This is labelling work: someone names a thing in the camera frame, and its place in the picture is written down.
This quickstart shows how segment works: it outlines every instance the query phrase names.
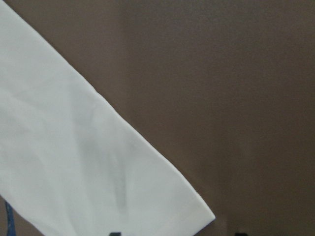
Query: dark brown background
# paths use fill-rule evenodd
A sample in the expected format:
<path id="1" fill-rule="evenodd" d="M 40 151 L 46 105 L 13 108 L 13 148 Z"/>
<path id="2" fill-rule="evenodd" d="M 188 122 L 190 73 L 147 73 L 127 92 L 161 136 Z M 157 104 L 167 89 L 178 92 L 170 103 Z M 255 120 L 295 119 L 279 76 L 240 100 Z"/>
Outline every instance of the dark brown background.
<path id="1" fill-rule="evenodd" d="M 315 235 L 315 1 L 6 2 L 201 194 L 198 236 Z"/>

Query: blue object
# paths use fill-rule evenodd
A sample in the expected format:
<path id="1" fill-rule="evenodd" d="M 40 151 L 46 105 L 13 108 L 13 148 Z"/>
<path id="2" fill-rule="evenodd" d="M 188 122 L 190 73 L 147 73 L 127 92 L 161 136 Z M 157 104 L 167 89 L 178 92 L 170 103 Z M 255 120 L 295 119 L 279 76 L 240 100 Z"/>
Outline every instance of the blue object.
<path id="1" fill-rule="evenodd" d="M 5 209 L 6 209 L 6 216 L 8 220 L 8 231 L 6 236 L 16 236 L 15 233 L 15 225 L 14 225 L 14 218 L 13 218 L 13 210 L 12 207 L 8 202 L 5 202 Z"/>

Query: white cloth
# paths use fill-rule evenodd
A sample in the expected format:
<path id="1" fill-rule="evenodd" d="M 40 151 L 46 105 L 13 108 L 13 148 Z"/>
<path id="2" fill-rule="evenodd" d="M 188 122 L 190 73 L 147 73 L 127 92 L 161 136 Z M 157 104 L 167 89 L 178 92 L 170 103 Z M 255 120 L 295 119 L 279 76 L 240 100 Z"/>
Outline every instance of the white cloth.
<path id="1" fill-rule="evenodd" d="M 0 1 L 0 194 L 46 236 L 192 236 L 182 174 Z"/>

